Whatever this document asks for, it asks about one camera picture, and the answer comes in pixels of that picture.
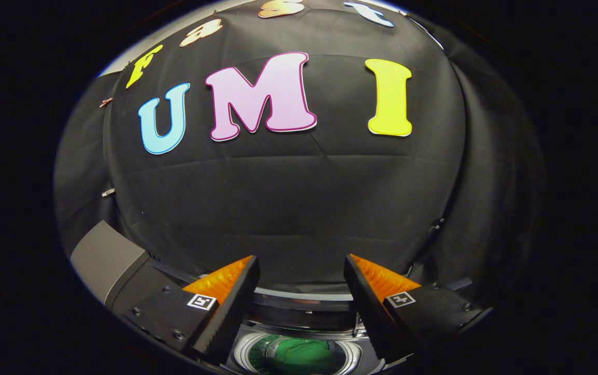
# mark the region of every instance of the metal clip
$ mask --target metal clip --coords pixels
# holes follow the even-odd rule
[[[109,195],[113,194],[116,192],[116,189],[109,189],[106,192],[102,193],[102,197],[108,197]]]

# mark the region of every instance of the screw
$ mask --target screw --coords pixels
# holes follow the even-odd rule
[[[179,341],[185,340],[185,335],[182,332],[180,332],[180,331],[174,330],[173,331],[173,336],[174,336],[174,338],[176,340],[179,340]]]

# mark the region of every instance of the black background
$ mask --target black background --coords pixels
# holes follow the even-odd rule
[[[91,79],[203,3],[0,4],[0,373],[197,373],[121,325],[72,273],[52,169]],[[598,373],[598,2],[400,5],[463,40],[475,30],[503,56],[491,59],[528,105],[549,177],[526,275],[470,341],[420,372]]]

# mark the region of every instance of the yellow letter i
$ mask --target yellow letter i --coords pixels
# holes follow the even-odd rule
[[[366,66],[375,73],[377,81],[377,109],[368,121],[368,130],[374,134],[408,136],[412,124],[406,118],[405,81],[412,77],[410,70],[393,61],[368,59]]]

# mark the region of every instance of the black fabric backdrop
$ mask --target black fabric backdrop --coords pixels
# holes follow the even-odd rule
[[[157,12],[170,3],[0,3],[0,373],[200,373],[87,292],[52,204],[75,104],[125,48],[198,2]],[[440,361],[396,373],[598,373],[598,2],[404,3],[485,55],[520,94],[549,194],[529,268],[491,316]]]
[[[344,254],[405,273],[418,238],[445,216],[429,249],[437,280],[471,277],[482,296],[513,281],[535,234],[544,171],[532,125],[503,79],[451,33],[418,17],[444,51],[391,10],[379,9],[395,25],[385,28],[342,2],[306,0],[300,14],[273,19],[259,19],[261,3],[187,24],[149,48],[164,45],[129,89],[134,61],[121,79],[101,77],[84,95],[56,165],[68,254],[105,219],[163,263],[194,274],[255,254],[262,287],[347,292]],[[178,47],[215,18],[222,19],[220,31]],[[267,104],[259,131],[213,142],[206,76],[234,66],[254,82],[268,58],[294,51],[310,58],[303,82],[317,126],[272,133],[263,126]],[[368,58],[413,72],[408,137],[368,130],[376,104]],[[167,154],[152,155],[142,146],[137,110],[184,82],[191,84],[185,136]],[[109,96],[113,102],[99,109]],[[169,130],[164,99],[156,123],[159,134]],[[115,196],[99,197],[109,185]],[[450,198],[453,209],[443,215]]]

